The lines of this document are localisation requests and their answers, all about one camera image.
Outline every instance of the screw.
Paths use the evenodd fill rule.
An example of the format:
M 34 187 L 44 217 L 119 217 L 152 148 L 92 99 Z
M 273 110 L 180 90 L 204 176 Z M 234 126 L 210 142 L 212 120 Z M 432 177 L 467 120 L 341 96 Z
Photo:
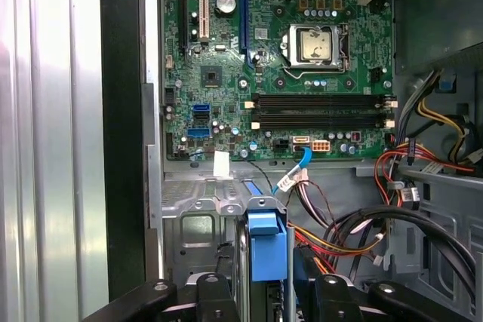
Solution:
M 163 282 L 158 282 L 155 286 L 154 286 L 154 289 L 155 290 L 166 290 L 168 288 L 168 286 L 166 284 L 164 284 Z
M 240 82 L 238 83 L 238 86 L 240 86 L 241 89 L 245 89 L 248 87 L 248 82 L 246 79 L 241 79 Z
M 324 280 L 329 284 L 337 283 L 337 279 L 335 277 L 332 277 L 331 275 L 328 275 L 327 277 L 325 277 Z
M 380 284 L 379 289 L 382 290 L 384 293 L 394 293 L 395 289 L 388 284 Z

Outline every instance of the blue sata port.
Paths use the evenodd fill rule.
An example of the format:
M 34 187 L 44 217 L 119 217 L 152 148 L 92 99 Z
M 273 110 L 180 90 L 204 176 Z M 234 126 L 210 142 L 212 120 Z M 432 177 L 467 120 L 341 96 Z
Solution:
M 193 117 L 198 120 L 208 120 L 210 118 L 211 106 L 209 104 L 193 105 Z
M 209 128 L 189 128 L 188 137 L 193 139 L 202 139 L 210 136 Z

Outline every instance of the black ram slot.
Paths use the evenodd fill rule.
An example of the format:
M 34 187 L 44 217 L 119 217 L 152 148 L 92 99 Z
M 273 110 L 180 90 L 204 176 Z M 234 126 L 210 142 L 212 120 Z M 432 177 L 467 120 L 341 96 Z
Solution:
M 358 128 L 383 128 L 387 115 L 277 115 L 259 114 L 252 122 L 259 122 L 261 130 L 335 128 L 354 130 Z
M 188 0 L 178 0 L 179 46 L 182 54 L 188 50 Z
M 381 95 L 325 95 L 325 94 L 252 94 L 251 99 L 260 110 L 319 109 L 375 109 L 384 102 Z

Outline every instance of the blue pcie slot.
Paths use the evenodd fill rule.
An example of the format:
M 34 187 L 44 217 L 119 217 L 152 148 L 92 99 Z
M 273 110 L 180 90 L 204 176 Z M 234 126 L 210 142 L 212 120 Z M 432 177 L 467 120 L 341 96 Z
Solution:
M 240 25 L 239 25 L 239 47 L 240 53 L 245 55 L 247 62 L 250 60 L 248 54 L 248 0 L 238 0 L 240 4 Z
M 193 112 L 194 113 L 197 113 L 197 112 L 203 112 L 203 113 L 206 113 L 206 112 L 210 112 L 211 111 L 211 106 L 209 104 L 204 104 L 204 105 L 193 105 Z
M 205 137 L 210 136 L 210 129 L 209 128 L 189 128 L 186 132 L 188 137 L 193 139 L 203 139 Z

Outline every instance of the capacitor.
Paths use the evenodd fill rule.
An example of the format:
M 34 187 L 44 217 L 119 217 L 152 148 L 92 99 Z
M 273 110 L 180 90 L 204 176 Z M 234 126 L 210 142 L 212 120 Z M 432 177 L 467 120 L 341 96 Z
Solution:
M 191 30 L 191 41 L 197 41 L 198 40 L 198 31 L 196 29 Z
M 252 141 L 249 145 L 248 145 L 248 148 L 250 149 L 250 151 L 255 151 L 258 149 L 258 145 L 256 142 Z
M 191 24 L 193 25 L 197 25 L 199 22 L 199 16 L 198 16 L 198 13 L 196 13 L 195 11 L 192 11 L 191 12 Z
M 221 14 L 231 14 L 235 8 L 236 0 L 217 0 L 217 10 Z

